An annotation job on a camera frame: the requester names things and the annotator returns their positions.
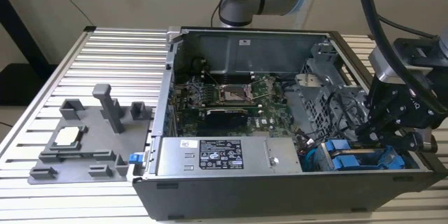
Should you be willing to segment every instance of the blue latch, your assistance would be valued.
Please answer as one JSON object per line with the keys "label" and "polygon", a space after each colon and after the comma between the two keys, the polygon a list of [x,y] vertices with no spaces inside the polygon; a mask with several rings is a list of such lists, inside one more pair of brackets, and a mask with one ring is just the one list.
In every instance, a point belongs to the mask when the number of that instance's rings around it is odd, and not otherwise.
{"label": "blue latch", "polygon": [[330,152],[333,150],[350,150],[348,141],[345,139],[330,139],[325,142],[326,150]]}
{"label": "blue latch", "polygon": [[354,155],[337,156],[332,161],[336,170],[353,169],[360,166]]}
{"label": "blue latch", "polygon": [[130,154],[129,164],[142,164],[142,154]]}

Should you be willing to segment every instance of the motherboard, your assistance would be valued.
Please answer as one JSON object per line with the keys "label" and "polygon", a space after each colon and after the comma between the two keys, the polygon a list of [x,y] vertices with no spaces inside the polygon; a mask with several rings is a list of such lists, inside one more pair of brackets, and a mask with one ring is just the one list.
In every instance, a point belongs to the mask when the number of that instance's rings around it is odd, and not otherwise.
{"label": "motherboard", "polygon": [[293,136],[293,118],[276,78],[252,73],[229,79],[204,72],[177,84],[177,135]]}

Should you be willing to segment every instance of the wall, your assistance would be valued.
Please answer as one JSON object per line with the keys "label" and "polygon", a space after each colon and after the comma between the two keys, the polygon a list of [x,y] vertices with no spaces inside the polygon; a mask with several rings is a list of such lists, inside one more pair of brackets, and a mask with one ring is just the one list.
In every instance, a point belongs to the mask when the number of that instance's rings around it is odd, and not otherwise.
{"label": "wall", "polygon": [[[448,26],[448,0],[374,0],[378,13],[428,33]],[[382,25],[388,38],[410,35]],[[360,0],[313,0],[304,29],[336,30],[345,34],[369,33]]]}
{"label": "wall", "polygon": [[[65,56],[88,22],[68,0],[9,0],[50,62]],[[73,0],[96,26],[209,26],[218,0]],[[254,27],[290,28],[294,16],[256,17]]]}
{"label": "wall", "polygon": [[[208,26],[218,0],[73,0],[96,26],[166,28],[169,25]],[[85,18],[68,0],[10,0],[30,34],[52,63],[65,56]],[[446,0],[376,0],[381,14],[396,22],[430,33],[448,26]],[[296,16],[256,16],[253,27],[294,28]],[[304,29],[337,30],[366,34],[368,27],[358,0],[313,0]],[[389,38],[408,36],[385,26]],[[6,62],[24,61],[10,39],[0,30],[0,49]]]}

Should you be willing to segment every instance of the gray metal panel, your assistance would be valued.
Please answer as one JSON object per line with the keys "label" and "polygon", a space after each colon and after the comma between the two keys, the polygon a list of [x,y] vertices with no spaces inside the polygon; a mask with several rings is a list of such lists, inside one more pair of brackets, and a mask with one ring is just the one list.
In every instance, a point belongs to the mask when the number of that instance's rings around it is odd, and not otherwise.
{"label": "gray metal panel", "polygon": [[[106,41],[150,41],[162,39],[164,31],[126,30],[98,28],[92,37]],[[374,48],[374,43],[366,36],[350,35],[344,39],[353,49],[361,62],[372,72],[368,55]],[[56,87],[92,87],[97,82],[110,83],[114,89],[136,87],[146,89],[158,87],[156,78],[125,77],[64,77],[66,66],[76,56],[77,47],[82,45],[85,38],[81,36],[56,70],[49,82],[37,95],[33,103],[25,110],[10,133],[0,143],[0,220],[10,220],[4,223],[156,223],[146,216],[146,211],[134,193],[130,183],[81,183],[58,185],[36,185],[26,183],[29,169],[34,166],[37,155],[49,141],[50,133],[44,130],[30,130],[41,127],[56,127],[60,114],[57,107],[44,107],[46,98]],[[108,54],[94,55],[100,61],[146,61],[162,54],[144,55]],[[433,132],[438,142],[437,156],[448,167],[448,121]],[[201,223],[378,223],[378,224],[445,224],[448,222],[448,179],[437,182],[428,190],[420,193],[406,193],[389,201],[376,212],[356,214],[305,215],[260,217],[226,220],[202,220]]]}
{"label": "gray metal panel", "polygon": [[293,72],[310,55],[309,48],[322,39],[320,34],[240,34],[232,31],[228,35],[225,31],[190,30],[184,47],[204,55],[212,73]]}
{"label": "gray metal panel", "polygon": [[[194,148],[181,147],[181,141],[194,142]],[[201,169],[201,140],[241,140],[242,169]],[[270,165],[269,157],[277,158]],[[286,175],[301,172],[290,138],[266,137],[165,137],[161,141],[157,176],[245,176]]]}

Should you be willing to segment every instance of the black pole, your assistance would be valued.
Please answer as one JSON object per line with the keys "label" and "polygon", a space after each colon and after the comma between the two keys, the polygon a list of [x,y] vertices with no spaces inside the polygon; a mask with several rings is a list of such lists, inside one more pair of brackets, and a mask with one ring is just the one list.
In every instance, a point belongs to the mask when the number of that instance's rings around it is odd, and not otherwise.
{"label": "black pole", "polygon": [[0,0],[0,21],[37,76],[46,80],[52,70],[9,0]]}

